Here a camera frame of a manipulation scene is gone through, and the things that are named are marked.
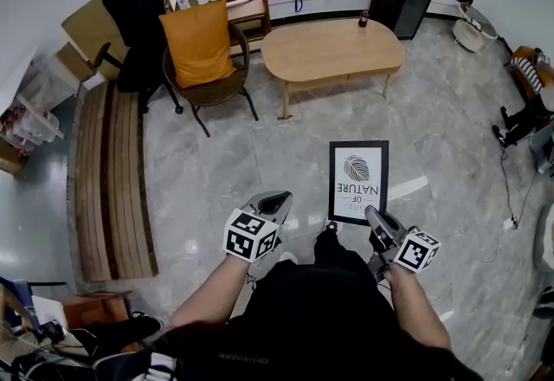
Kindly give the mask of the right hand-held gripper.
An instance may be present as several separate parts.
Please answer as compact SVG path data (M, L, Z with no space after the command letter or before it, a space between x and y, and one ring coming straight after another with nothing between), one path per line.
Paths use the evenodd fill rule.
M392 263L411 272L420 273L436 257L441 242L416 226L406 229L394 217L379 210L367 210L366 219L371 228L370 243L373 254L367 262L376 282Z

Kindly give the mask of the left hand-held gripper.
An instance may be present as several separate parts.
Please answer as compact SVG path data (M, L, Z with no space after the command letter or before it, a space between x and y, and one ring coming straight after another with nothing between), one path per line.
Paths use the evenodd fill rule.
M287 190L251 197L241 208L235 208L225 223L222 250L245 262L260 260L276 247L292 203L293 194Z

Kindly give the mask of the black framed nature picture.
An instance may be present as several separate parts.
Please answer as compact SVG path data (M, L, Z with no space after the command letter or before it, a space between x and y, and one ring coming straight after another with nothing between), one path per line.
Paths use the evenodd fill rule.
M329 143L329 219L367 226L365 209L371 206L384 215L388 190L387 140Z

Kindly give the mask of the person's left forearm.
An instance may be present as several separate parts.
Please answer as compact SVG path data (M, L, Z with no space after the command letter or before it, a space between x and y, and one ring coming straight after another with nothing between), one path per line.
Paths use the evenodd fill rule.
M177 308L171 317L171 328L196 323L225 324L233 313L250 265L250 262L227 255L207 280Z

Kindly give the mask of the person's right forearm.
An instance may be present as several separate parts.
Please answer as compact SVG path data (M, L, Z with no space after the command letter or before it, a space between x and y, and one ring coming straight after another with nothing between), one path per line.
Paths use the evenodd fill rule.
M384 276L390 285L400 327L422 345L451 351L448 331L429 302L416 274L393 263Z

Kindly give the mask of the person's black trousers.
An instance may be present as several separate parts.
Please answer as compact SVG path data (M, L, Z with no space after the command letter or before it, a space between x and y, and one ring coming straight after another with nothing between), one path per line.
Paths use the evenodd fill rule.
M337 268L367 270L364 259L355 251L346 249L338 240L335 230L325 229L314 244L314 263Z

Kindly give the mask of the brown wicker chair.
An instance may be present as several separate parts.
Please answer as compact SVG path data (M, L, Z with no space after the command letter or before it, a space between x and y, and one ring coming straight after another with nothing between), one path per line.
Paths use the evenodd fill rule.
M196 122L203 129L208 138L210 137L210 133L198 116L198 111L202 107L214 107L230 100L236 95L241 95L246 98L254 119L256 121L259 120L258 114L254 108L254 103L245 88L250 61L248 40L242 31L232 22L228 22L228 31L231 41L238 42L242 49L242 61L239 63L233 61L235 72L224 79L194 87L181 88L177 84L176 72L173 61L171 60L169 48L166 48L164 51L163 71L165 84L170 87L169 90L172 93L177 92L189 102Z

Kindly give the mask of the orange cushion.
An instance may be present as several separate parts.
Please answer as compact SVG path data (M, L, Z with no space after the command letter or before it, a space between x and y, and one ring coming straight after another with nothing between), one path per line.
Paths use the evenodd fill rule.
M225 79L235 72L223 0L173 11L159 20L181 88Z

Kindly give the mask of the black shoe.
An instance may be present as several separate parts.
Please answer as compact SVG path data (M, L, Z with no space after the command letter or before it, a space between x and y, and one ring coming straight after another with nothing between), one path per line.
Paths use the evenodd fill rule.
M151 337L163 329L163 322L143 311L133 311L127 320L98 325L97 337L107 344L123 348Z

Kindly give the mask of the wooden shelf rack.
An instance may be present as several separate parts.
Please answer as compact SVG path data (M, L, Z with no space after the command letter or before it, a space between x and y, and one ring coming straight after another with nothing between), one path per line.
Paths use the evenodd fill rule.
M198 6L189 0L191 8ZM261 42L271 31L268 0L221 0L225 2L228 20L246 36L251 51L260 51ZM170 11L179 10L176 0L165 0Z

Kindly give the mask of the white round appliance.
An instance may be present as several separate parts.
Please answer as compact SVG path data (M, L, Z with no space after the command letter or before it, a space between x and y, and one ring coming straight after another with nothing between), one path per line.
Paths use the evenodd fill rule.
M469 3L460 3L461 18L454 22L454 42L473 53L479 53L489 42L498 39L492 23Z

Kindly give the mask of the brown wooden box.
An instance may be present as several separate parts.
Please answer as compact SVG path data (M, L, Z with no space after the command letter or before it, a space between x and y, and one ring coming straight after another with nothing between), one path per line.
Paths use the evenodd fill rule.
M98 291L60 300L70 329L111 324L129 319L128 296L132 291Z

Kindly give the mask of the black office chair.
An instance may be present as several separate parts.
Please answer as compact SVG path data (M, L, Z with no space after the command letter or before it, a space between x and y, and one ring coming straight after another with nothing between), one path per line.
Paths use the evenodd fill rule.
M148 101L164 86L180 114L179 104L164 76L164 53L168 48L164 29L159 19L165 13L164 0L102 0L114 20L127 47L123 61L108 53L110 44L104 44L94 65L107 61L118 70L115 87L121 94L138 94L140 108L148 112Z

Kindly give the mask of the clear plastic storage box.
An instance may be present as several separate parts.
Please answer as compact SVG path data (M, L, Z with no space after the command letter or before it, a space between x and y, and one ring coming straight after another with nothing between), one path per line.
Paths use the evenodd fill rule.
M60 121L50 112L17 94L12 104L0 115L0 139L22 154L37 146L65 139Z

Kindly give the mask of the cardboard box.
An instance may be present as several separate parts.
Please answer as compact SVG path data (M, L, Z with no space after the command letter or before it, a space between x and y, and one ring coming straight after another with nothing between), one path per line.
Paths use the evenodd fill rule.
M108 54L123 61L128 51L119 29L102 0L91 0L66 18L61 27L68 42L57 53L60 62L80 81L93 77L89 67L101 47L110 43Z

